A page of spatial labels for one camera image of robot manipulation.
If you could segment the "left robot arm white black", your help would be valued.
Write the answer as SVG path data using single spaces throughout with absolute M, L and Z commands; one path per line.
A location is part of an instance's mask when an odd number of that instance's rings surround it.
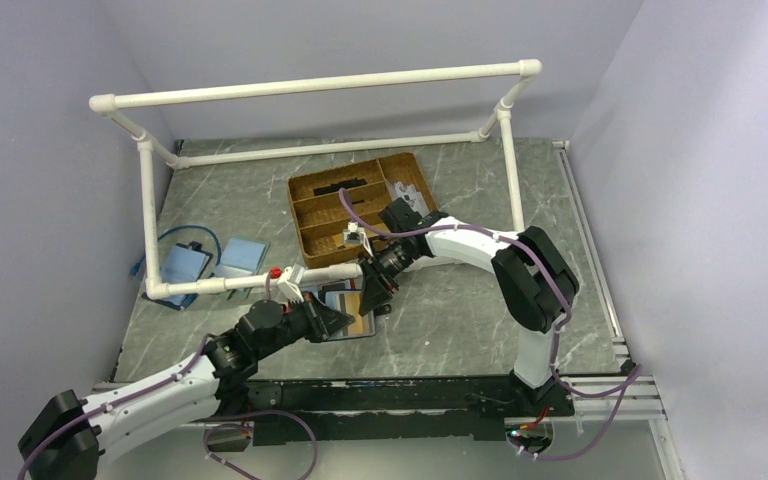
M 72 390 L 52 397 L 18 443 L 18 476 L 93 479 L 102 465 L 183 424 L 235 419 L 261 360 L 300 339 L 325 342 L 353 322 L 309 293 L 289 304 L 257 301 L 232 328 L 205 335 L 195 353 L 165 370 L 84 398 Z

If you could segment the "gold credit card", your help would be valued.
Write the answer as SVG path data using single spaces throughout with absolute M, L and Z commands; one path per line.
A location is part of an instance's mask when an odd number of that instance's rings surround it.
M 370 332 L 368 318 L 363 315 L 354 314 L 353 321 L 343 328 L 337 335 L 340 339 L 360 338 L 367 336 Z

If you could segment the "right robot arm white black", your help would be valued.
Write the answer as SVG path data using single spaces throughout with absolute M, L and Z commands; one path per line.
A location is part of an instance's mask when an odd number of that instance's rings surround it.
M 550 399 L 557 349 L 554 325 L 571 310 L 579 282 L 548 234 L 531 226 L 500 232 L 463 223 L 439 211 L 421 216 L 406 200 L 391 202 L 380 214 L 388 246 L 360 260 L 361 313 L 388 303 L 397 276 L 422 258 L 444 258 L 494 275 L 508 313 L 519 324 L 519 344 L 511 388 L 517 411 L 534 415 Z

